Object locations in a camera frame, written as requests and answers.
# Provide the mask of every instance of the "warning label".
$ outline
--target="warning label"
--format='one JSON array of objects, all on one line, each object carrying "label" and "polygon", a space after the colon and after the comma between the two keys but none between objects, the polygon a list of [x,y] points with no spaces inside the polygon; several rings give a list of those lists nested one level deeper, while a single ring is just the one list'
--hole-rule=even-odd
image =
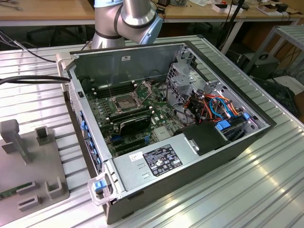
[{"label": "warning label", "polygon": [[144,153],[143,157],[156,177],[182,165],[170,144]]}]

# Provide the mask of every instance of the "side panel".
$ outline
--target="side panel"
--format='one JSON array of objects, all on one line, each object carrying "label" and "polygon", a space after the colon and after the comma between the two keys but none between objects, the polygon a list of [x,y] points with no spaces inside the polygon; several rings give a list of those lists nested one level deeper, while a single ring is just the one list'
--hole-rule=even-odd
[{"label": "side panel", "polygon": [[260,134],[253,135],[246,140],[239,142],[234,147],[220,151],[201,162],[198,162],[166,179],[161,180],[160,182],[155,183],[154,185],[149,186],[146,189],[143,189],[136,195],[123,199],[122,201],[117,201],[114,204],[108,203],[106,209],[107,224],[113,224],[133,214],[135,211],[148,206],[159,198],[235,159],[252,143],[263,137],[268,131],[269,128]]}]

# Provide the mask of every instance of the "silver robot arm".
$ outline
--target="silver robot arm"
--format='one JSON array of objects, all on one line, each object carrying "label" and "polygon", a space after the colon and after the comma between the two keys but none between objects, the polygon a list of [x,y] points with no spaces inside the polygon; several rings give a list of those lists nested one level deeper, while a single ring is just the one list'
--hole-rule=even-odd
[{"label": "silver robot arm", "polygon": [[124,37],[138,44],[157,38],[162,19],[150,0],[95,0],[92,49],[125,46]]}]

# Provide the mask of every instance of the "slotted aluminum surface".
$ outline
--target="slotted aluminum surface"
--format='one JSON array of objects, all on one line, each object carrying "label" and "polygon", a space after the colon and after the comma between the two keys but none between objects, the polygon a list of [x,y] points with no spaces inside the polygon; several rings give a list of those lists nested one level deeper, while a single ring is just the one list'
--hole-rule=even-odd
[{"label": "slotted aluminum surface", "polygon": [[[303,125],[206,40],[187,36],[156,42],[183,40],[200,49],[277,126],[235,160],[108,226],[103,209],[91,202],[86,189],[89,173],[60,86],[4,84],[0,90],[0,121],[17,118],[21,132],[41,125],[53,127],[71,192],[61,203],[7,227],[304,227]],[[55,60],[56,53],[81,47],[41,48],[35,53]],[[213,79],[203,65],[198,68]],[[57,70],[55,64],[29,53],[6,51],[0,53],[0,73],[1,77],[18,73],[57,75]]]},{"label": "slotted aluminum surface", "polygon": [[301,50],[304,50],[304,26],[278,26],[275,32]]}]

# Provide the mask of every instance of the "green motherboard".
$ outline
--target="green motherboard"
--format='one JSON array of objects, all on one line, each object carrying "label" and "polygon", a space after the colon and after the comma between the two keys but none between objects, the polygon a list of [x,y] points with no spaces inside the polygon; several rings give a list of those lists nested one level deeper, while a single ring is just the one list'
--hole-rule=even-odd
[{"label": "green motherboard", "polygon": [[[93,89],[86,97],[111,154],[116,157],[173,136],[184,125],[164,98],[160,84],[150,81]],[[146,120],[144,128],[123,126]]]}]

